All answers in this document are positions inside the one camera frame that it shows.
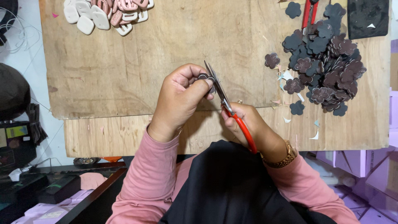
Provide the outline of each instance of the pink long-sleeve shirt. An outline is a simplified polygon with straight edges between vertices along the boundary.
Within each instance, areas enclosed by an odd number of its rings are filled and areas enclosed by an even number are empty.
[[[178,139],[161,143],[145,132],[107,224],[158,223],[187,180],[194,158],[176,164]],[[301,156],[283,168],[267,170],[289,200],[323,213],[338,224],[359,224],[354,213]]]

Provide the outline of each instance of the black apron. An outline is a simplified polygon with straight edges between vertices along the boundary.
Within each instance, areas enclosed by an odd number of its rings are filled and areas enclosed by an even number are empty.
[[[193,159],[189,176],[159,224],[336,224],[289,203],[259,154],[220,140]]]

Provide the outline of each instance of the hand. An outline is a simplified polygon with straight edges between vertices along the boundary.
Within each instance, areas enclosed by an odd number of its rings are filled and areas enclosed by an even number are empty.
[[[199,65],[186,64],[163,80],[158,104],[148,127],[148,134],[152,139],[160,142],[173,140],[203,97],[207,100],[214,98],[212,94],[206,94],[213,82],[207,79],[198,80],[200,73],[207,72]]]
[[[261,152],[267,162],[278,163],[286,158],[285,141],[265,123],[254,106],[232,102],[231,108],[238,117],[242,118],[257,146],[257,150]],[[224,107],[221,116],[228,130],[236,136],[242,145],[248,147],[247,140],[238,123],[234,118],[228,117]]]

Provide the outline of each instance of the fingernail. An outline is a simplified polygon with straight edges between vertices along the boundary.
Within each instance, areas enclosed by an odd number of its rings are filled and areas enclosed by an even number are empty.
[[[209,88],[211,88],[213,86],[213,81],[210,79],[205,79],[205,81],[207,82],[207,84],[209,85]]]

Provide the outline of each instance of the plywood table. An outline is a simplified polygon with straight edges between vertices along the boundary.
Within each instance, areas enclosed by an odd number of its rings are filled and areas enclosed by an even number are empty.
[[[265,54],[276,52],[287,68],[290,54],[283,53],[281,42],[300,28],[302,16],[290,19],[275,2],[155,1],[149,20],[120,37],[113,28],[85,36],[76,25],[66,23],[62,3],[40,0],[51,111],[66,119],[67,155],[134,155],[164,76],[184,63],[201,65],[203,59],[213,62],[231,101],[240,99],[258,107],[264,120],[298,150],[386,147],[389,35],[354,40],[368,70],[358,81],[358,94],[346,103],[344,117],[310,103],[307,89],[302,92],[304,114],[294,116],[288,106],[268,107],[277,106],[271,100],[290,103],[299,98],[282,92],[276,71],[263,63]],[[317,19],[322,19],[328,2],[320,0]],[[54,19],[52,12],[61,16]],[[200,105],[181,133],[179,154],[202,152],[212,141],[233,140],[217,109],[218,97]],[[316,120],[320,128],[314,125]],[[317,131],[319,139],[310,140]]]

